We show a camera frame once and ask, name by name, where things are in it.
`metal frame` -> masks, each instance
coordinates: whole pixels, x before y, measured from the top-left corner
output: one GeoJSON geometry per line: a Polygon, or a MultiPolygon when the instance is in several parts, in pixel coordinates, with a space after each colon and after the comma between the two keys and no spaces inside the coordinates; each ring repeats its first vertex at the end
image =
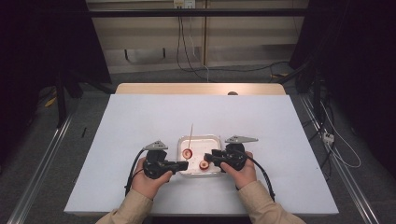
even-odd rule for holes
{"type": "Polygon", "coordinates": [[[102,9],[102,10],[38,10],[50,17],[302,17],[332,13],[327,8],[193,8],[193,9],[102,9]]]}
{"type": "MultiPolygon", "coordinates": [[[[307,96],[303,97],[302,95],[300,95],[300,99],[301,102],[303,103],[306,113],[308,114],[309,118],[313,120],[314,127],[318,131],[319,124],[318,124],[318,120],[315,119],[314,112],[311,109],[313,108],[311,101],[307,96]]],[[[325,146],[326,146],[326,150],[330,152],[331,150],[330,146],[328,144],[325,144],[325,146]]],[[[340,153],[338,152],[337,147],[335,147],[333,151],[336,152],[340,158],[342,158],[340,153]]],[[[348,167],[342,162],[340,162],[337,158],[335,158],[333,154],[331,155],[331,160],[335,168],[337,169],[339,175],[341,176],[341,179],[343,180],[344,185],[346,186],[346,189],[352,198],[352,201],[355,203],[356,207],[361,213],[361,217],[363,218],[364,222],[367,224],[380,223],[378,217],[375,214],[374,208],[370,205],[368,199],[364,195],[363,191],[361,190],[361,187],[356,182],[352,173],[350,173],[348,167]]]]}
{"type": "Polygon", "coordinates": [[[70,122],[73,118],[73,115],[77,111],[79,100],[74,100],[73,104],[70,106],[70,112],[67,116],[64,124],[56,129],[55,134],[52,137],[51,142],[47,148],[46,153],[44,154],[43,159],[35,170],[35,174],[30,179],[28,186],[24,190],[21,198],[18,200],[14,211],[11,214],[7,224],[20,224],[23,223],[26,219],[32,204],[35,201],[35,197],[37,193],[40,191],[41,185],[44,182],[46,174],[50,169],[53,159],[55,158],[56,152],[61,145],[64,136],[67,132],[67,129],[70,125],[70,122]]]}

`outlet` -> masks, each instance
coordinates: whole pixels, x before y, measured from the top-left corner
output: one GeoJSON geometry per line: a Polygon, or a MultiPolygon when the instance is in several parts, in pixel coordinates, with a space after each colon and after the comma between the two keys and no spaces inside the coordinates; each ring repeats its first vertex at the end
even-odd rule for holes
{"type": "Polygon", "coordinates": [[[195,0],[184,0],[184,8],[195,8],[195,0]]]}
{"type": "Polygon", "coordinates": [[[184,8],[184,0],[174,0],[174,8],[184,8]]]}

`white table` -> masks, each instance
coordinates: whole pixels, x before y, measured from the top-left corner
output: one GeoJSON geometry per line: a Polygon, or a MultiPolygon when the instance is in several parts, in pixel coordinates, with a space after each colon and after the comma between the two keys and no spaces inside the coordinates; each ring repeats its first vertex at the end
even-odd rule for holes
{"type": "MultiPolygon", "coordinates": [[[[167,159],[189,135],[255,137],[245,148],[269,175],[276,201],[296,215],[323,216],[338,210],[288,95],[112,95],[90,152],[64,211],[102,215],[118,208],[134,157],[161,139],[167,159]]],[[[257,177],[264,183],[257,169],[257,177]]],[[[154,216],[244,216],[232,179],[187,178],[177,173],[160,188],[154,216]]]]}

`controller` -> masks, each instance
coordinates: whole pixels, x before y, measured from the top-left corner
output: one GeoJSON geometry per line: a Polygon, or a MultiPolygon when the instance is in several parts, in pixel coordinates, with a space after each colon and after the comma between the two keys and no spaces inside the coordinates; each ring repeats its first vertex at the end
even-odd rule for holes
{"type": "Polygon", "coordinates": [[[187,161],[166,161],[166,152],[163,150],[150,150],[143,163],[145,175],[151,179],[158,179],[168,171],[175,175],[177,171],[185,171],[189,167],[187,161]]]}
{"type": "Polygon", "coordinates": [[[225,147],[225,150],[212,149],[212,154],[205,153],[204,160],[213,162],[215,166],[218,166],[221,171],[225,173],[225,171],[220,166],[222,162],[225,162],[232,166],[235,170],[240,171],[242,168],[244,168],[245,162],[247,160],[247,157],[244,155],[246,155],[244,145],[242,145],[242,143],[232,143],[228,144],[225,147]]]}

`beige sleeve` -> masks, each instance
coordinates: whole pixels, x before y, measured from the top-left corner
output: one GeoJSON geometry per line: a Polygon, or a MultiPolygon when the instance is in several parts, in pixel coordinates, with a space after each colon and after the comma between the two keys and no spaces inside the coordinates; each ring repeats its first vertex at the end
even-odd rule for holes
{"type": "Polygon", "coordinates": [[[149,214],[152,200],[131,189],[119,209],[108,213],[96,224],[141,224],[149,214]]]}
{"type": "Polygon", "coordinates": [[[260,181],[254,181],[244,186],[238,191],[238,195],[254,224],[304,223],[297,216],[285,211],[279,203],[274,203],[260,181]]]}

